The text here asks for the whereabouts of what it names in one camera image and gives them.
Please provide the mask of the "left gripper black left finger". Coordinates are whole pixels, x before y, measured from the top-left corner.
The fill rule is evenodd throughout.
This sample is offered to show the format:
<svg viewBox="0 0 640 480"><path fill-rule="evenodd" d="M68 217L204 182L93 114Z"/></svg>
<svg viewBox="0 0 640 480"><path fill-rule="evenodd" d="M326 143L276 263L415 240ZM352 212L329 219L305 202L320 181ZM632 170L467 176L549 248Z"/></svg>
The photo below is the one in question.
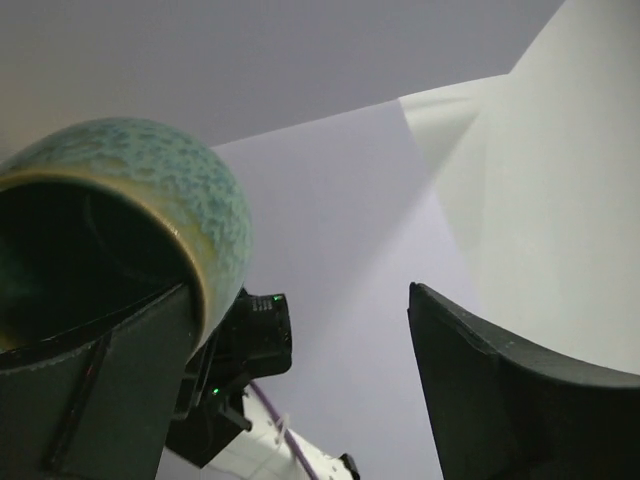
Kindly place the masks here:
<svg viewBox="0 0 640 480"><path fill-rule="evenodd" d="M154 478L197 333L176 285L3 353L2 478Z"/></svg>

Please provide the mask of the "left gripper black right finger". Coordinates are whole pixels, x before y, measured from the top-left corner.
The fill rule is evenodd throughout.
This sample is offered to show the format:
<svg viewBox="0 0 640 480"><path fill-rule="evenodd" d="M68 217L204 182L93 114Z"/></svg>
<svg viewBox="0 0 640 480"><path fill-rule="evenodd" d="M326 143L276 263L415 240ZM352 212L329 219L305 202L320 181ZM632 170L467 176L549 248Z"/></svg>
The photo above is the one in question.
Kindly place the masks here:
<svg viewBox="0 0 640 480"><path fill-rule="evenodd" d="M407 310L447 479L635 479L639 378L531 342L412 283Z"/></svg>

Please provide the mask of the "dark green ceramic mug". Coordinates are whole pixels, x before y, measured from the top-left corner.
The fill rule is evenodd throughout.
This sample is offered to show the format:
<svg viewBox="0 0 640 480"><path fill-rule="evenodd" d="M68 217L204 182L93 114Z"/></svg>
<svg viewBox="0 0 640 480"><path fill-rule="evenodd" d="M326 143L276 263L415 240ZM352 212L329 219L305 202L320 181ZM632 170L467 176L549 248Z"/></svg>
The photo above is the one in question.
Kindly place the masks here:
<svg viewBox="0 0 640 480"><path fill-rule="evenodd" d="M253 253L249 202L227 164L169 125L100 118L58 130L1 165L4 190L38 181L111 194L160 227L195 283L201 348L243 286Z"/></svg>

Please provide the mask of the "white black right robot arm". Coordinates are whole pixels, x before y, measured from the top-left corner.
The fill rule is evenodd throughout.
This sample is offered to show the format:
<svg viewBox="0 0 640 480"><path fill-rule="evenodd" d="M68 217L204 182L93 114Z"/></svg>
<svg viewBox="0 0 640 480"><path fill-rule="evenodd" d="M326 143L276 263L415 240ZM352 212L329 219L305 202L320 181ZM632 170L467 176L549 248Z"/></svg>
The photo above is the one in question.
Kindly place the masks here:
<svg viewBox="0 0 640 480"><path fill-rule="evenodd" d="M239 479L357 479L353 457L333 457L291 428L257 385L292 365L284 294L238 297L187 363L165 446L200 469Z"/></svg>

